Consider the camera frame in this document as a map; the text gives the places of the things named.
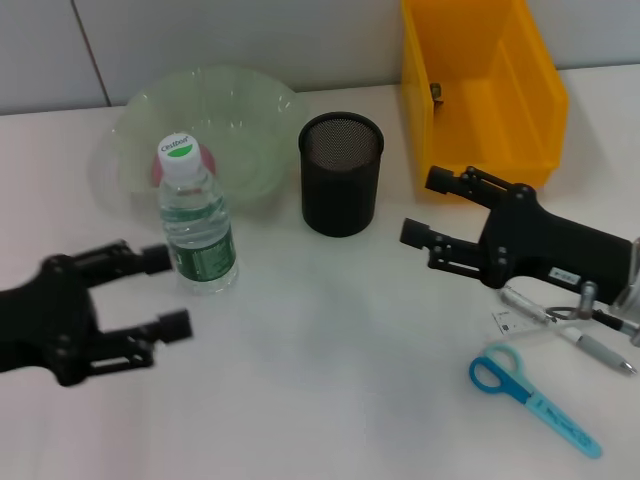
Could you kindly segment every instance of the white tabletop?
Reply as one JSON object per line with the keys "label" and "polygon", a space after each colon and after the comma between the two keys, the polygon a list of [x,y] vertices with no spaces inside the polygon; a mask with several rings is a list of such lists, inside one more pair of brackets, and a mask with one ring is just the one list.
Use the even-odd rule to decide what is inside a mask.
{"label": "white tabletop", "polygon": [[[640,66],[562,75],[571,93],[565,155],[541,202],[634,239],[640,226],[619,212],[640,200]],[[510,397],[471,384],[470,361],[500,336],[494,292],[427,269],[426,252],[398,237],[411,217],[476,240],[486,210],[415,200],[398,88],[305,96],[314,115],[354,111],[383,130],[373,223],[346,239],[313,232],[294,176],[278,201],[234,217],[241,271],[232,290],[190,297],[172,274],[96,289],[103,328],[187,307],[195,339],[160,349],[152,370],[70,389],[46,370],[0,376],[2,479],[637,478],[640,378],[552,335],[514,342],[531,381],[601,443],[599,460]],[[162,240],[153,202],[115,186],[105,135],[121,112],[0,118],[0,288],[52,253]],[[573,298],[517,280],[539,301]],[[626,337],[600,325],[589,332],[640,366]]]}

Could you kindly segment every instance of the gray wall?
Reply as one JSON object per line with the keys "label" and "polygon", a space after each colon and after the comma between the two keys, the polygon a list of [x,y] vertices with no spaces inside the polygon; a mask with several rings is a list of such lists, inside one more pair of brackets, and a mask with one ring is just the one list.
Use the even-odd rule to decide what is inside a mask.
{"label": "gray wall", "polygon": [[[72,0],[0,1],[0,113],[105,105]],[[75,0],[114,104],[233,62],[297,89],[395,82],[400,0]],[[529,0],[561,68],[640,63],[637,0]]]}

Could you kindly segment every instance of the bottle cap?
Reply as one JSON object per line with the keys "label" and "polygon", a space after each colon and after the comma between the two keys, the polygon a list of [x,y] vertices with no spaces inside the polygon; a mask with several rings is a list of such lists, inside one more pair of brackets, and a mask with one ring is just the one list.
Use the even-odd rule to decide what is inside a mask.
{"label": "bottle cap", "polygon": [[167,179],[180,180],[193,177],[202,165],[198,142],[191,135],[169,135],[158,145],[158,158]]}

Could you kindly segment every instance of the yellow storage bin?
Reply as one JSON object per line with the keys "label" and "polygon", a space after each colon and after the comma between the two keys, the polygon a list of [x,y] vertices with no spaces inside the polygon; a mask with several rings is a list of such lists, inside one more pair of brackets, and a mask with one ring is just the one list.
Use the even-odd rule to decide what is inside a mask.
{"label": "yellow storage bin", "polygon": [[525,1],[403,0],[403,10],[420,185],[433,165],[543,185],[560,163],[569,101]]}

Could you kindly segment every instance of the scissors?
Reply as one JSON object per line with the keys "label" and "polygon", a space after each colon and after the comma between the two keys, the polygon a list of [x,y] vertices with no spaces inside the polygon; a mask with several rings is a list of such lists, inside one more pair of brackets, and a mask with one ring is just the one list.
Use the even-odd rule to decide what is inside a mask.
{"label": "scissors", "polygon": [[[495,353],[503,352],[511,357],[515,368],[506,367],[497,360]],[[485,385],[476,376],[476,368],[482,365],[495,375],[500,385],[491,387]],[[598,458],[602,455],[602,448],[587,435],[573,420],[551,401],[542,395],[536,387],[524,376],[524,363],[520,354],[514,348],[502,343],[487,347],[482,356],[471,362],[469,376],[476,387],[483,392],[496,394],[506,393],[523,404],[529,411],[544,423],[553,428],[559,435],[569,441],[574,447],[587,457]]]}

